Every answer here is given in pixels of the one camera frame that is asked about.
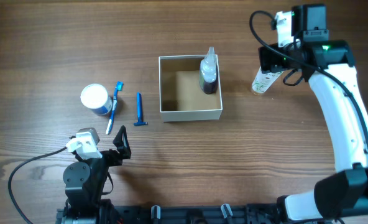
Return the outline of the white floral squeeze tube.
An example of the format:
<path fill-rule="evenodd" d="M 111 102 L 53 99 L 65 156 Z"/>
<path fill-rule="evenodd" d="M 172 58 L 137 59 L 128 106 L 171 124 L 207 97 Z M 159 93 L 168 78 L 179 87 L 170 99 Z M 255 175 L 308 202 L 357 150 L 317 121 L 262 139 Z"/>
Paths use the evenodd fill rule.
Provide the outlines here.
<path fill-rule="evenodd" d="M 252 83 L 252 91 L 256 95 L 264 94 L 283 72 L 263 72 L 261 68 L 257 72 Z"/>

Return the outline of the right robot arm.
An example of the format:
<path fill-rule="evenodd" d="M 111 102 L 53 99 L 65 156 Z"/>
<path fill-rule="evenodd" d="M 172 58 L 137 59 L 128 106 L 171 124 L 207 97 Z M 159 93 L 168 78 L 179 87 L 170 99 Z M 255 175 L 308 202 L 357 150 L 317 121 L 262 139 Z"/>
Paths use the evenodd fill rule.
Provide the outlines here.
<path fill-rule="evenodd" d="M 334 150 L 335 174 L 305 193 L 277 200 L 277 221 L 302 223 L 368 215 L 368 114 L 355 60 L 344 40 L 262 44 L 262 71 L 301 70 L 321 106 Z"/>

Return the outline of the blue white toothbrush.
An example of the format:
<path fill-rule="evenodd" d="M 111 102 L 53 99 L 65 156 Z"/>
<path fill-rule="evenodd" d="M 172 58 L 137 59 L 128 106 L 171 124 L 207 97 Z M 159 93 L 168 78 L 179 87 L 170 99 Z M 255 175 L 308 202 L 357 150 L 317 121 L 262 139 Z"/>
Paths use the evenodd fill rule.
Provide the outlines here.
<path fill-rule="evenodd" d="M 112 107 L 112 110 L 111 110 L 110 118 L 109 118 L 107 129 L 106 129 L 106 134 L 107 135 L 109 135 L 111 133 L 112 128 L 113 128 L 114 115 L 115 115 L 115 111 L 116 111 L 116 107 L 117 107 L 117 94 L 118 94 L 119 91 L 122 90 L 123 86 L 124 86 L 123 82 L 117 82 L 116 87 L 114 89 L 113 107 Z"/>

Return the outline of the blue disposable razor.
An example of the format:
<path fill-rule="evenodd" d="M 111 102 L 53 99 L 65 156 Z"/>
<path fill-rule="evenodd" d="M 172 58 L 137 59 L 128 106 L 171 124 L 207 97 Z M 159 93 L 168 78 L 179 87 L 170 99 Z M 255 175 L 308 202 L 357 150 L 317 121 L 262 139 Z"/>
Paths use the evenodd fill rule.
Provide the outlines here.
<path fill-rule="evenodd" d="M 140 92 L 137 92 L 136 94 L 136 103 L 137 103 L 137 122 L 134 123 L 134 126 L 148 125 L 148 122 L 145 122 L 143 120 L 142 95 Z"/>

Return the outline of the clear capped dark bottle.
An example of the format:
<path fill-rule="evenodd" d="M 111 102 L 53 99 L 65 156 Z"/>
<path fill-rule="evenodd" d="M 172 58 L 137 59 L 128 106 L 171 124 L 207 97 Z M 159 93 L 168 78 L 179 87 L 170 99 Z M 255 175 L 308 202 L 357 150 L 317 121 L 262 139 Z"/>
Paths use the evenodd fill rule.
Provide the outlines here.
<path fill-rule="evenodd" d="M 210 47 L 205 58 L 200 63 L 200 88 L 205 94 L 212 94 L 216 91 L 217 83 L 217 60 L 214 47 Z"/>

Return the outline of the white lidded blue jar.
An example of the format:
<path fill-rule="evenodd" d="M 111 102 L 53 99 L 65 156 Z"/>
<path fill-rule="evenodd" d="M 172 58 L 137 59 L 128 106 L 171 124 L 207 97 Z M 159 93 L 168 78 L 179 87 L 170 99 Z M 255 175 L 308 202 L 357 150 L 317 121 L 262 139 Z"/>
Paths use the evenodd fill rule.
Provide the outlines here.
<path fill-rule="evenodd" d="M 108 114 L 113 108 L 113 101 L 107 89 L 97 83 L 84 87 L 80 100 L 85 107 L 99 116 Z"/>

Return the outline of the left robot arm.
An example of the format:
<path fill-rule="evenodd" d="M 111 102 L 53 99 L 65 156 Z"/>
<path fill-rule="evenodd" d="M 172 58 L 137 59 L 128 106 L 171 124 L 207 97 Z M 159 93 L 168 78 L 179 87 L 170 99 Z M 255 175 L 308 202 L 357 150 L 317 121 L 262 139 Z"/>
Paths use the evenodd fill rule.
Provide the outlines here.
<path fill-rule="evenodd" d="M 108 194 L 104 191 L 106 181 L 112 180 L 109 168 L 131 158 L 126 127 L 121 126 L 116 134 L 115 149 L 100 151 L 99 141 L 95 128 L 83 128 L 66 144 L 77 161 L 63 173 L 67 201 L 64 209 L 57 211 L 57 223 L 124 223 L 111 200 L 101 197 Z"/>

